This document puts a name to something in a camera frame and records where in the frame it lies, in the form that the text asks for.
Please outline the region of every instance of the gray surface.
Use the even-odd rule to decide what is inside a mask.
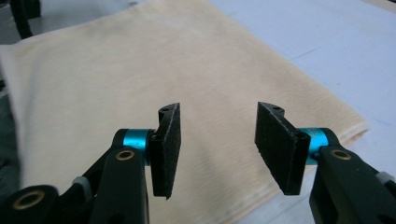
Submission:
[[[20,166],[14,119],[5,89],[0,91],[0,203],[19,188]]]

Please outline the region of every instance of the screw hole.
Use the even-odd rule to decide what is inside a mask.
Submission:
[[[125,221],[125,215],[121,214],[121,213],[117,213],[117,214],[114,214],[113,216],[111,216],[108,219],[107,223],[108,224],[121,224],[121,223],[124,223],[124,221]]]
[[[340,160],[344,160],[344,161],[349,161],[352,157],[349,155],[349,153],[342,151],[342,150],[337,150],[334,149],[331,151],[332,155]]]
[[[43,200],[44,195],[46,193],[41,190],[33,190],[23,194],[17,201],[14,203],[14,209],[23,210],[26,208],[30,208]]]
[[[117,153],[116,159],[119,161],[128,161],[134,156],[134,153],[130,150],[124,150]]]

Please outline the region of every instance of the folded towel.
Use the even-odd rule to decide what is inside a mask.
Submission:
[[[257,102],[296,127],[331,128],[342,143],[363,119],[205,0],[153,0],[0,47],[18,124],[22,185],[64,192],[120,128],[156,128],[181,103],[172,198],[153,223],[220,223],[278,192],[254,144]]]

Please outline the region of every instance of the black cable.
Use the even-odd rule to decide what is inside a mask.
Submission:
[[[32,36],[30,25],[26,17],[25,9],[22,0],[10,0],[12,16],[17,24],[17,30],[22,39]]]

